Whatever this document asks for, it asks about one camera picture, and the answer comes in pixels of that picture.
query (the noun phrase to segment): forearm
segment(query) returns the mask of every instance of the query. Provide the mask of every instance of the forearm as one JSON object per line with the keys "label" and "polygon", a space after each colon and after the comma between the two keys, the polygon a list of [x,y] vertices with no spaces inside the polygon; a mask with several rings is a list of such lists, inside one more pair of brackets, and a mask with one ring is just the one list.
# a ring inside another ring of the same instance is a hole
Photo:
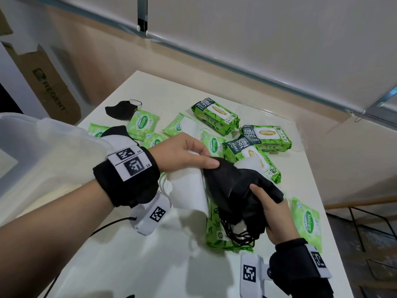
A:
{"label": "forearm", "polygon": [[0,292],[37,297],[112,211],[96,180],[0,228]]}

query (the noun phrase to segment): gold oval logo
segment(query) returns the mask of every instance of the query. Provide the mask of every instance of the gold oval logo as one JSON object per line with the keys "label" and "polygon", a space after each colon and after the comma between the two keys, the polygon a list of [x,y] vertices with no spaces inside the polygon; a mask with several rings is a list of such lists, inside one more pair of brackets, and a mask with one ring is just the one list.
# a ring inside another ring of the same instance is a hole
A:
{"label": "gold oval logo", "polygon": [[259,131],[260,134],[265,135],[265,136],[273,136],[275,135],[275,131],[270,131],[270,130],[261,130]]}
{"label": "gold oval logo", "polygon": [[198,113],[198,115],[200,116],[201,119],[207,120],[208,117],[206,115],[204,115],[203,113]]}
{"label": "gold oval logo", "polygon": [[259,159],[259,161],[261,162],[261,164],[262,164],[262,167],[265,167],[265,165],[263,164],[263,162],[262,162],[262,159],[261,159],[261,157],[256,153],[256,152],[254,152],[253,150],[248,150],[248,154],[249,154],[249,156],[250,157],[252,157],[252,156],[257,156],[258,157],[258,159]]}
{"label": "gold oval logo", "polygon": [[216,110],[219,114],[227,115],[227,113],[226,113],[225,111],[221,110],[221,109],[218,108],[217,106],[212,106],[212,108],[213,108],[214,110]]}

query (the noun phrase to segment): person's right hand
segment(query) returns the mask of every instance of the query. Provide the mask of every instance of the person's right hand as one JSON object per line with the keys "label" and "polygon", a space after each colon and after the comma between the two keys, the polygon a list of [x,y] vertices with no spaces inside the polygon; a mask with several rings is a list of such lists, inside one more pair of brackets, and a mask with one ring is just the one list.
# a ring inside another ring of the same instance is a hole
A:
{"label": "person's right hand", "polygon": [[266,233],[273,244],[277,245],[300,238],[298,230],[294,225],[287,200],[277,204],[261,187],[251,184],[249,188],[262,203],[265,217],[269,224],[266,227]]}

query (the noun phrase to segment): hand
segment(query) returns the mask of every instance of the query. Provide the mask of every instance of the hand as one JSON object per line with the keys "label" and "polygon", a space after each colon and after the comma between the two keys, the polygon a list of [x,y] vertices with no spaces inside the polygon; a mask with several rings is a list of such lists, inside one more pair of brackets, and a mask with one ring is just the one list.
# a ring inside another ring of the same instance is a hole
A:
{"label": "hand", "polygon": [[174,172],[186,167],[211,169],[219,166],[219,162],[211,158],[204,143],[183,132],[154,145],[149,151],[160,172]]}
{"label": "hand", "polygon": [[273,244],[277,245],[300,238],[292,219],[287,200],[277,204],[261,187],[251,184],[249,188],[262,203],[265,217],[269,224],[269,226],[266,227],[266,233]]}

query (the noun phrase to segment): floor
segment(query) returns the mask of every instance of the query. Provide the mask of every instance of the floor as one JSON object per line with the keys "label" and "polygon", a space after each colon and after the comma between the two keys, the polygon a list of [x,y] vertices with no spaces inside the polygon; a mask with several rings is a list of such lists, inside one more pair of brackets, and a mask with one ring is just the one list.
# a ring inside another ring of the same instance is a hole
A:
{"label": "floor", "polygon": [[[373,261],[350,261],[344,258],[357,251],[361,251],[361,245],[354,224],[342,218],[328,215],[332,232],[335,237],[338,250],[341,254],[343,265],[349,279],[355,298],[396,298],[396,290],[361,287],[363,280],[368,281],[394,281],[397,282],[397,256],[379,259],[388,266]],[[397,246],[397,240],[392,234],[378,230],[358,226],[360,236],[366,251],[374,248],[387,248]]]}

